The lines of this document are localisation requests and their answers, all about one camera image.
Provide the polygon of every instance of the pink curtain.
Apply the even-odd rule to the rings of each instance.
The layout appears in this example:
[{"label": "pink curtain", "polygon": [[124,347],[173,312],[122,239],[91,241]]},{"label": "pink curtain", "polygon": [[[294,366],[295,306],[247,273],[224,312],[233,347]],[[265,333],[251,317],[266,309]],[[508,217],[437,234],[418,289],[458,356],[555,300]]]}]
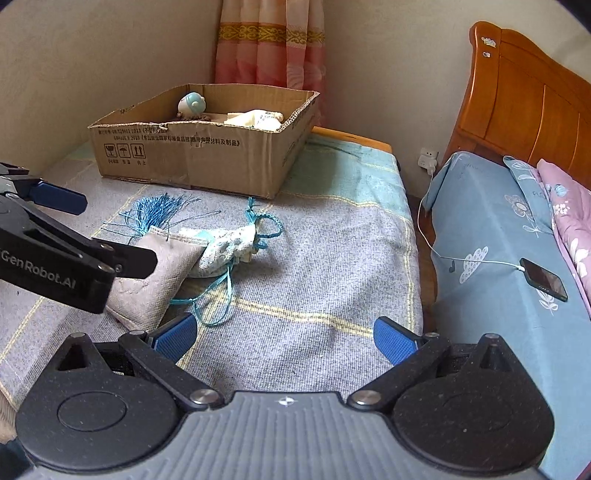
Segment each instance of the pink curtain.
[{"label": "pink curtain", "polygon": [[216,83],[323,93],[325,72],[322,0],[223,0]]}]

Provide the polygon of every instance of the cardboard box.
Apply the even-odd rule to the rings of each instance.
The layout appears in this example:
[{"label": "cardboard box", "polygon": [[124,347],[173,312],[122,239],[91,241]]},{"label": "cardboard box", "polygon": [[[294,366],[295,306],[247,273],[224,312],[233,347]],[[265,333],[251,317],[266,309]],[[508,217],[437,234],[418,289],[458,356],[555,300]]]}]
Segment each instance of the cardboard box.
[{"label": "cardboard box", "polygon": [[[189,92],[205,97],[214,120],[262,109],[281,112],[284,122],[269,132],[175,121],[178,102]],[[182,85],[88,129],[103,176],[273,198],[314,126],[318,95],[266,85]]]}]

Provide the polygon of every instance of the bed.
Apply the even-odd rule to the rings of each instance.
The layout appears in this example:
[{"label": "bed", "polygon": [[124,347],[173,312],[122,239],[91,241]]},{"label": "bed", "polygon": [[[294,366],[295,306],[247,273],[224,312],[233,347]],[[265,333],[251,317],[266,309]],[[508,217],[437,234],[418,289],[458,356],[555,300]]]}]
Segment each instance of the bed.
[{"label": "bed", "polygon": [[[577,268],[556,236],[560,212],[544,200],[560,185],[544,185],[530,166],[545,159],[591,186],[591,85],[516,31],[478,22],[470,42],[472,72],[448,161],[425,201],[435,250],[463,259],[431,255],[433,314],[455,342],[483,332],[508,341],[554,413],[541,467],[574,480],[591,460],[591,320]],[[471,262],[522,257],[556,273],[568,301],[534,289],[514,267]]]},{"label": "bed", "polygon": [[[120,242],[127,239],[101,229],[103,221],[116,221],[141,196],[187,194],[103,179],[88,145],[44,178],[89,201],[79,217],[52,212],[55,218],[84,235]],[[245,197],[190,193],[200,200],[174,219],[188,219],[176,229],[245,225]],[[336,390],[345,397],[385,372],[389,363],[373,344],[374,320],[386,314],[416,333],[423,328],[414,228],[390,147],[316,128],[281,193],[257,200],[255,211],[277,217],[284,233],[269,239],[251,263],[234,268],[229,320],[200,326],[179,365],[224,395]],[[190,219],[206,212],[213,213]],[[67,335],[82,331],[106,341],[126,330],[107,313],[87,314],[4,283],[0,288],[0,413],[12,424],[14,410]],[[194,297],[203,288],[203,281],[187,280],[178,296]],[[225,292],[210,294],[204,320],[217,318],[224,303]],[[171,307],[165,320],[174,313]]]}]

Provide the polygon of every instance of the sticker on headboard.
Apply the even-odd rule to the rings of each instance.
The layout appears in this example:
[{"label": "sticker on headboard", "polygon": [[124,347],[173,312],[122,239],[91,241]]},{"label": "sticker on headboard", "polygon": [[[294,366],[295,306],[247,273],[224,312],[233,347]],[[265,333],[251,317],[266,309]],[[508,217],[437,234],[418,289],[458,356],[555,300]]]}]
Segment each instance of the sticker on headboard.
[{"label": "sticker on headboard", "polygon": [[487,47],[496,48],[496,41],[494,41],[492,38],[481,37],[481,39],[484,42],[484,45]]}]

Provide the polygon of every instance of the blue bedsheet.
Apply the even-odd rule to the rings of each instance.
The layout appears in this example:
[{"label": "blue bedsheet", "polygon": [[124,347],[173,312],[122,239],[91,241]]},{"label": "blue bedsheet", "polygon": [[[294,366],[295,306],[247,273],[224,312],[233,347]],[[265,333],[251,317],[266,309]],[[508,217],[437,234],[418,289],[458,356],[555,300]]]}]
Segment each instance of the blue bedsheet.
[{"label": "blue bedsheet", "polygon": [[562,279],[566,303],[531,287],[516,268],[431,255],[439,332],[454,342],[477,342],[486,332],[505,338],[554,413],[542,469],[574,480],[591,460],[591,321],[551,231],[532,222],[508,168],[466,152],[437,175],[425,203],[441,255],[514,264],[525,257]]}]

